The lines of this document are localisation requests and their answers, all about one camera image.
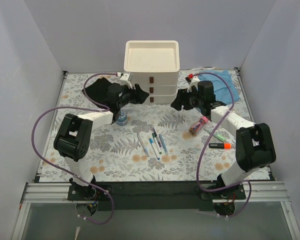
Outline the pink-capped tube of pencils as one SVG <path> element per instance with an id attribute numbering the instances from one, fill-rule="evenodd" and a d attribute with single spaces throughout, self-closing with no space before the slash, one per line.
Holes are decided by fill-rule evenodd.
<path id="1" fill-rule="evenodd" d="M 192 135 L 192 136 L 195 136 L 198 134 L 198 132 L 202 129 L 202 127 L 207 124 L 210 120 L 205 117 L 205 116 L 202 116 L 200 117 L 200 119 L 195 122 L 194 124 L 192 124 L 189 128 L 189 133 Z"/>

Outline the cream three-drawer organizer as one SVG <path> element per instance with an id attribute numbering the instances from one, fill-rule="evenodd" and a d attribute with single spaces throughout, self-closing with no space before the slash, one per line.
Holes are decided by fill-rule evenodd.
<path id="1" fill-rule="evenodd" d="M 180 74 L 179 43 L 175 40 L 130 40 L 124 54 L 131 83 L 149 93 L 146 104 L 171 104 L 177 96 Z"/>

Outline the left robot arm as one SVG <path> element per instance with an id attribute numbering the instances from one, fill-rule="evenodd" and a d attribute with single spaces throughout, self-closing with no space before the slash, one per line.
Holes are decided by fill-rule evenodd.
<path id="1" fill-rule="evenodd" d="M 121 108 L 129 103 L 143 104 L 150 95 L 137 83 L 129 88 L 127 85 L 111 83 L 106 78 L 101 78 L 100 81 L 84 90 L 89 98 L 102 104 L 103 108 L 109 107 L 109 111 L 66 114 L 53 143 L 54 149 L 64 157 L 70 171 L 74 173 L 69 182 L 85 200 L 93 199 L 97 193 L 93 185 L 95 177 L 86 164 L 92 131 L 115 123 L 121 115 Z"/>

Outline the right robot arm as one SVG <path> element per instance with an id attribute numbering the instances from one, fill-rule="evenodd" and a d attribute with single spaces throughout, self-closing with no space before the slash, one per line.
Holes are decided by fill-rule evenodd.
<path id="1" fill-rule="evenodd" d="M 251 173 L 276 161 L 270 127 L 248 121 L 218 101 L 211 81 L 200 81 L 197 77 L 186 80 L 188 88 L 178 90 L 171 107 L 177 111 L 199 109 L 204 117 L 235 137 L 235 162 L 218 176 L 214 188 L 201 188 L 203 192 L 217 192 L 220 198 L 227 199 L 235 192 L 234 187 Z"/>

